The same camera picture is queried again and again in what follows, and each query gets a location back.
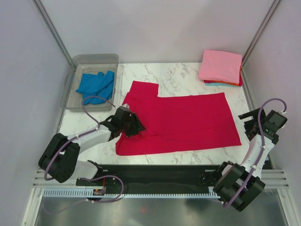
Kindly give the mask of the red t shirt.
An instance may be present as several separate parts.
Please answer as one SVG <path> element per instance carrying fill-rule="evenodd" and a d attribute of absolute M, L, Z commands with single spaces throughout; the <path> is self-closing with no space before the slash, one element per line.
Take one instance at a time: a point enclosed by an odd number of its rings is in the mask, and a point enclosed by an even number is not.
<path fill-rule="evenodd" d="M 122 135 L 120 156 L 172 153 L 240 146 L 241 141 L 224 93 L 159 97 L 156 83 L 134 81 L 124 103 L 146 128 Z"/>

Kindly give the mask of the clear plastic bin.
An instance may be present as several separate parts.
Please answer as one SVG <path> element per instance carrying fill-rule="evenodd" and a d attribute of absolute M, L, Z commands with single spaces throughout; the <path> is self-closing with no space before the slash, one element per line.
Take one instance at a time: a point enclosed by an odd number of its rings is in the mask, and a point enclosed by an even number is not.
<path fill-rule="evenodd" d="M 79 88 L 84 73 L 97 75 L 98 73 L 106 74 L 108 71 L 114 72 L 113 96 L 109 99 L 110 102 L 113 102 L 116 90 L 121 88 L 121 81 L 117 76 L 118 64 L 119 56 L 116 54 L 85 54 L 75 56 L 72 59 L 65 81 L 61 107 L 73 112 L 82 111 L 81 102 L 83 98 L 76 90 Z"/>

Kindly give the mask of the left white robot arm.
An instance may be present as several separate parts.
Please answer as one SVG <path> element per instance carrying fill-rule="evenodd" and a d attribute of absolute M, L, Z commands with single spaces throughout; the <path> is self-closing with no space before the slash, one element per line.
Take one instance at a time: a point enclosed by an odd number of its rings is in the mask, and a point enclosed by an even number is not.
<path fill-rule="evenodd" d="M 132 137 L 145 130 L 136 113 L 126 105 L 120 106 L 104 121 L 96 121 L 96 126 L 90 130 L 73 136 L 55 134 L 40 157 L 38 166 L 44 170 L 46 181 L 66 182 L 79 165 L 80 153 L 109 142 L 121 134 Z"/>

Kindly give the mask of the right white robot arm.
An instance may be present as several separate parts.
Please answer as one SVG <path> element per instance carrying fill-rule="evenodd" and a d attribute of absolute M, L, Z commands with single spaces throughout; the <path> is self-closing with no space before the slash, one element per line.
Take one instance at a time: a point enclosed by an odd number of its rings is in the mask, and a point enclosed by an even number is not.
<path fill-rule="evenodd" d="M 268 114 L 258 108 L 239 115 L 245 121 L 245 134 L 249 148 L 241 164 L 223 162 L 218 168 L 213 191 L 220 197 L 225 208 L 231 206 L 238 212 L 244 210 L 265 188 L 261 173 L 270 151 L 279 141 L 277 132 L 287 118 L 274 110 Z"/>

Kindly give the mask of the teal folded t shirt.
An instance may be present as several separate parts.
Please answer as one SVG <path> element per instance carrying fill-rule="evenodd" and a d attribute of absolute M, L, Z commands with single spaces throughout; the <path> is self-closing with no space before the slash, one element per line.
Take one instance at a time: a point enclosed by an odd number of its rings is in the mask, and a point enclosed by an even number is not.
<path fill-rule="evenodd" d="M 210 82 L 210 83 L 205 83 L 206 86 L 228 86 L 226 83 L 220 83 L 220 82 Z"/>

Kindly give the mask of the blue t shirt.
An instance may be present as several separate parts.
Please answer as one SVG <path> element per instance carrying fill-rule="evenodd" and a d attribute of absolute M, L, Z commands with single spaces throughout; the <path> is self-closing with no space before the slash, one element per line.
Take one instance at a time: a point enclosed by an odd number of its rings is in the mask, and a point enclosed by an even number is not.
<path fill-rule="evenodd" d="M 82 94 L 83 105 L 100 105 L 110 100 L 113 95 L 115 72 L 107 71 L 98 74 L 82 74 L 77 93 Z"/>

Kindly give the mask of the pink folded t shirt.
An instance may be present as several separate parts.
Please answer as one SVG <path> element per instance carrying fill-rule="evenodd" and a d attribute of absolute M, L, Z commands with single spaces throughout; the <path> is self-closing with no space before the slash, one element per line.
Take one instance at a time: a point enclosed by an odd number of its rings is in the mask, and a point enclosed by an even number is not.
<path fill-rule="evenodd" d="M 241 54 L 205 49 L 198 78 L 203 81 L 239 83 L 241 64 Z"/>

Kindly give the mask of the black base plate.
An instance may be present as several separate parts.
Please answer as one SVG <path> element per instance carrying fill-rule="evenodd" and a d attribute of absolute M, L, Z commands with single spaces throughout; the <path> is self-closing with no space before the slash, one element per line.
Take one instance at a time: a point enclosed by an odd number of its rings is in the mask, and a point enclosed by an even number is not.
<path fill-rule="evenodd" d="M 102 165 L 95 178 L 119 177 L 126 194 L 206 193 L 217 182 L 217 165 Z"/>

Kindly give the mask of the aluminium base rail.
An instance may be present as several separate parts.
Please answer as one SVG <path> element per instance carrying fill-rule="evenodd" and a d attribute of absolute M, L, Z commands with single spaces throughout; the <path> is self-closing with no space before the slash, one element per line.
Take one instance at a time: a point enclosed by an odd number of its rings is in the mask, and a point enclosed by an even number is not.
<path fill-rule="evenodd" d="M 33 188 L 74 188 L 76 187 L 76 179 L 68 179 L 64 183 L 58 183 L 55 180 L 44 180 L 44 171 L 38 169 L 33 182 Z M 266 184 L 266 188 L 288 188 L 289 184 L 286 180 L 285 173 L 280 169 L 264 169 L 262 171 L 261 180 Z"/>

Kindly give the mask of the right aluminium frame post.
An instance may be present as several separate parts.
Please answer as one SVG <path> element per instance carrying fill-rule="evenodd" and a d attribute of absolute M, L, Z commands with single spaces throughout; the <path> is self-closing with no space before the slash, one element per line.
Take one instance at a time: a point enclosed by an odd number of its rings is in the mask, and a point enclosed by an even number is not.
<path fill-rule="evenodd" d="M 242 65 L 245 65 L 248 58 L 250 57 L 252 51 L 254 50 L 256 44 L 260 40 L 261 36 L 263 35 L 265 29 L 268 27 L 269 22 L 271 21 L 272 17 L 274 16 L 277 8 L 281 4 L 282 0 L 273 0 L 266 15 L 264 16 L 259 28 L 257 29 L 251 43 L 249 44 L 246 53 L 243 56 Z"/>

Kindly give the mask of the aluminium frame post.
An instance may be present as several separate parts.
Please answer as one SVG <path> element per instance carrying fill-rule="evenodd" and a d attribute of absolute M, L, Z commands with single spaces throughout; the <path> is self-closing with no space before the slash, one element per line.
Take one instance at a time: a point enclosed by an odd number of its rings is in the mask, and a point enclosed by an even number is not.
<path fill-rule="evenodd" d="M 282 0 L 273 0 L 266 15 L 264 16 L 259 28 L 257 29 L 251 43 L 249 44 L 246 53 L 243 56 L 242 65 L 245 65 L 248 58 L 250 57 L 252 51 L 254 50 L 256 44 L 260 40 L 261 36 L 263 35 L 265 29 L 268 27 L 269 22 L 271 21 L 272 17 L 274 16 L 277 8 L 281 4 Z"/>
<path fill-rule="evenodd" d="M 54 38 L 56 44 L 58 45 L 61 53 L 63 54 L 64 58 L 66 59 L 67 63 L 69 65 L 72 64 L 72 58 L 62 40 L 62 38 L 60 37 L 52 19 L 50 18 L 46 7 L 43 5 L 41 0 L 32 0 L 33 4 L 35 5 L 36 9 L 38 10 L 38 12 L 40 13 L 44 23 L 46 24 L 48 30 L 50 31 L 52 37 Z"/>

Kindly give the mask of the left aluminium frame post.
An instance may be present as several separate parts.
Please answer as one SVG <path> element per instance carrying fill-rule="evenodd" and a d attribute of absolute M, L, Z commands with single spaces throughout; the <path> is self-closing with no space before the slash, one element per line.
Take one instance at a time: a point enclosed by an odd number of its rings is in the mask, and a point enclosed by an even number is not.
<path fill-rule="evenodd" d="M 66 59 L 67 63 L 69 65 L 72 64 L 72 58 L 62 40 L 62 38 L 60 37 L 52 19 L 50 18 L 46 7 L 43 5 L 41 0 L 32 0 L 33 4 L 35 5 L 36 9 L 38 10 L 38 12 L 40 13 L 44 23 L 46 24 L 48 30 L 50 31 L 52 37 L 54 38 L 56 44 L 58 45 L 61 53 L 63 54 L 64 58 Z"/>

